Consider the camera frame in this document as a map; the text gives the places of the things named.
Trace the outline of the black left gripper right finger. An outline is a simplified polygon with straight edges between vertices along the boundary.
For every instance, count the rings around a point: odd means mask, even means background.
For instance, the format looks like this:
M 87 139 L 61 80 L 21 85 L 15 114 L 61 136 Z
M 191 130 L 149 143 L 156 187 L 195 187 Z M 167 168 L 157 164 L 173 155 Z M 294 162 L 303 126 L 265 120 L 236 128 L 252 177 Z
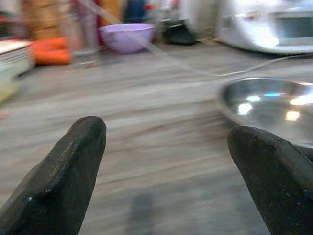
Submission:
M 313 150 L 271 132 L 233 127 L 231 157 L 272 235 L 313 233 Z

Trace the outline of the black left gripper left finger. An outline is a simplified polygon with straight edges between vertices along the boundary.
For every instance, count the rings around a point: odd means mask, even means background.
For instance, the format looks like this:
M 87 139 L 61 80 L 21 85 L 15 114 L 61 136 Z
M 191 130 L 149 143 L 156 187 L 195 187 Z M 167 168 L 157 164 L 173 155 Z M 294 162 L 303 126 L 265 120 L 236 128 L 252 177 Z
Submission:
M 106 125 L 100 117 L 77 120 L 1 207 L 1 234 L 78 234 L 105 146 Z

